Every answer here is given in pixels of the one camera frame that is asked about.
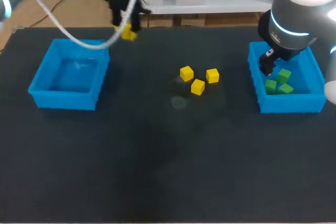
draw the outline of blue plastic bin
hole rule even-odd
[[[39,108],[94,110],[109,61],[108,49],[90,50],[69,39],[55,39],[28,92]]]
[[[321,112],[327,100],[324,95],[324,78],[311,49],[307,48],[290,61],[276,61],[272,75],[266,77],[259,69],[259,57],[269,49],[266,42],[252,42],[248,56],[261,113]],[[281,68],[292,72],[288,84],[294,88],[294,93],[267,95],[266,79],[277,80]]]

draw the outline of black table surface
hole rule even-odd
[[[107,39],[110,28],[70,30]],[[110,49],[96,111],[38,109],[27,90],[57,29],[0,56],[0,222],[336,221],[336,106],[260,114],[255,27],[150,29]],[[312,50],[326,70],[328,51]],[[189,65],[221,81],[172,106]]]

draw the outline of yellow block held by gripper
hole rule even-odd
[[[180,76],[185,82],[190,81],[194,78],[194,71],[191,67],[186,66],[180,69]]]
[[[209,84],[219,82],[219,73],[216,68],[206,71],[206,79]]]
[[[193,94],[201,95],[205,89],[205,82],[196,79],[191,85],[191,92]]]
[[[125,29],[122,31],[121,38],[124,40],[135,41],[138,35],[135,32],[131,31],[131,29],[132,25],[127,23]]]

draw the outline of white shelf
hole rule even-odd
[[[152,14],[248,13],[266,12],[272,0],[209,0],[206,5],[176,6],[175,0],[164,0],[163,6],[147,6]]]

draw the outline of white cable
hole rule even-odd
[[[57,18],[51,13],[51,11],[49,10],[49,8],[42,2],[42,0],[36,0],[37,3],[42,7],[42,9],[46,12],[46,14],[48,14],[48,16],[50,17],[50,19],[52,20],[52,22],[54,22],[54,24],[61,30],[62,33],[64,33],[69,39],[71,39],[73,42],[77,43],[78,45],[88,48],[88,49],[93,49],[93,50],[100,50],[100,49],[104,49],[104,48],[109,48],[110,46],[112,46],[121,36],[123,30],[125,29],[125,26],[127,24],[127,21],[130,19],[131,14],[134,10],[135,4],[138,0],[130,0],[127,6],[127,9],[125,11],[124,17],[122,19],[122,22],[119,26],[118,31],[113,34],[113,36],[108,39],[106,42],[104,42],[103,44],[100,45],[90,45],[90,44],[86,44],[83,43],[82,41],[80,41],[79,39],[75,38],[73,35],[71,35],[57,20]]]

